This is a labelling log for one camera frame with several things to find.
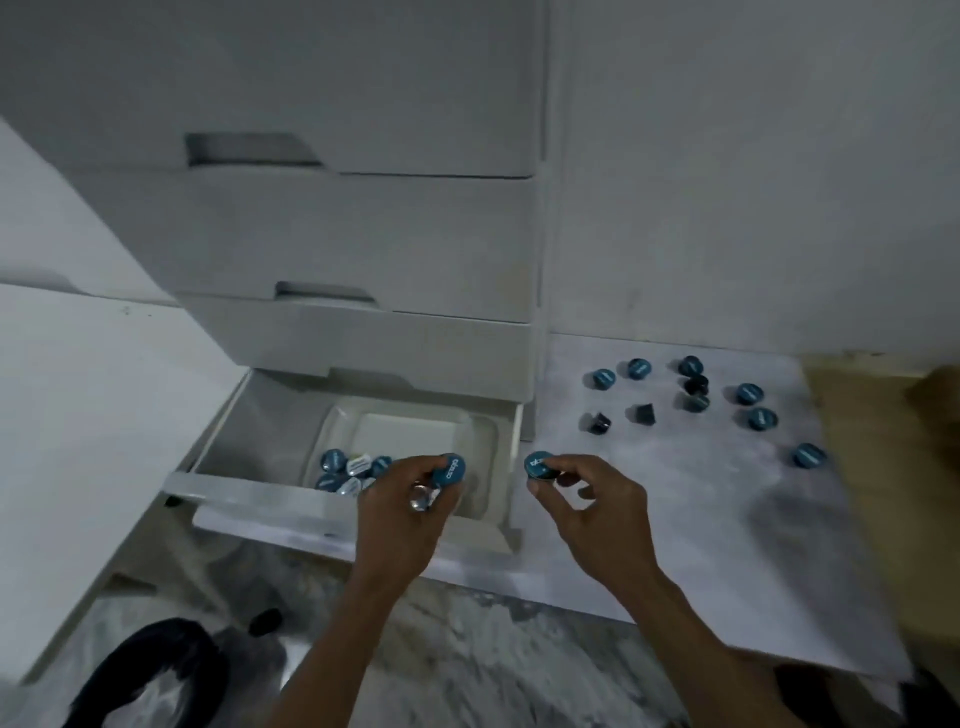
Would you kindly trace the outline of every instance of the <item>person's left hand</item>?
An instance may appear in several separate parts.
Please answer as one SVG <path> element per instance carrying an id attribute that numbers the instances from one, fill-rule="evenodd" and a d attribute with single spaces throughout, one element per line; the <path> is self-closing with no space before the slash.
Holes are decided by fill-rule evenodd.
<path id="1" fill-rule="evenodd" d="M 434 469 L 445 465 L 445 455 L 397 460 L 360 494 L 351 582 L 397 599 L 426 569 L 463 485 L 444 488 L 423 513 L 410 507 L 410 491 L 416 482 L 429 484 Z"/>

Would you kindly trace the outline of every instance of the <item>person's right hand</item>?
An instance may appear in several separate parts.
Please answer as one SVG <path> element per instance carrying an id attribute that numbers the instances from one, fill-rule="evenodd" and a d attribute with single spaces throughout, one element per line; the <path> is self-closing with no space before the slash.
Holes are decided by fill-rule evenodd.
<path id="1" fill-rule="evenodd" d="M 576 510 L 552 483 L 529 480 L 527 488 L 546 509 L 580 568 L 620 598 L 660 575 L 647 518 L 647 492 L 596 455 L 555 455 L 544 464 L 561 471 L 557 484 L 584 480 L 577 493 L 593 500 Z"/>

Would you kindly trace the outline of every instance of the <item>white cabinet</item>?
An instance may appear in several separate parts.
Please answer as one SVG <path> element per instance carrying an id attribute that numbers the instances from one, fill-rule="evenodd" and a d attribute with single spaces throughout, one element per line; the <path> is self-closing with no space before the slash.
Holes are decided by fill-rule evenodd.
<path id="1" fill-rule="evenodd" d="M 533 318 L 532 180 L 263 167 L 68 179 L 174 295 L 318 293 L 372 299 L 386 311 Z"/>
<path id="2" fill-rule="evenodd" d="M 181 169 L 293 134 L 337 172 L 530 177 L 539 0 L 13 0 L 0 111 L 51 163 Z"/>
<path id="3" fill-rule="evenodd" d="M 312 487 L 317 473 L 318 432 L 323 439 L 331 419 L 349 419 L 338 409 L 363 398 L 366 407 L 345 424 L 345 447 L 359 443 L 365 418 L 393 420 L 381 426 L 378 451 L 394 458 L 408 451 L 409 438 L 397 433 L 407 419 L 434 425 L 443 451 L 444 431 L 456 422 L 465 434 L 458 449 L 467 462 L 464 494 L 444 528 L 442 541 L 484 551 L 511 553 L 518 534 L 507 527 L 510 473 L 516 460 L 523 406 L 497 400 L 454 397 L 396 387 L 386 379 L 316 378 L 252 371 L 221 415 L 192 465 L 172 473 L 164 490 L 265 523 L 306 527 L 334 539 L 352 541 L 356 500 Z M 403 417 L 392 409 L 403 412 Z"/>

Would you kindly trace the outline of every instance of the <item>open drawer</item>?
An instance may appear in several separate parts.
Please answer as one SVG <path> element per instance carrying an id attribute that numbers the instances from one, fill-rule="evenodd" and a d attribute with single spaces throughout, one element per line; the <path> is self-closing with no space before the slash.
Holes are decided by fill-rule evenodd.
<path id="1" fill-rule="evenodd" d="M 313 487 L 324 449 L 394 459 L 458 451 L 464 494 L 441 541 L 512 553 L 518 534 L 506 524 L 522 413 L 522 404 L 422 392 L 396 377 L 250 370 L 164 490 L 352 540 L 356 500 Z"/>

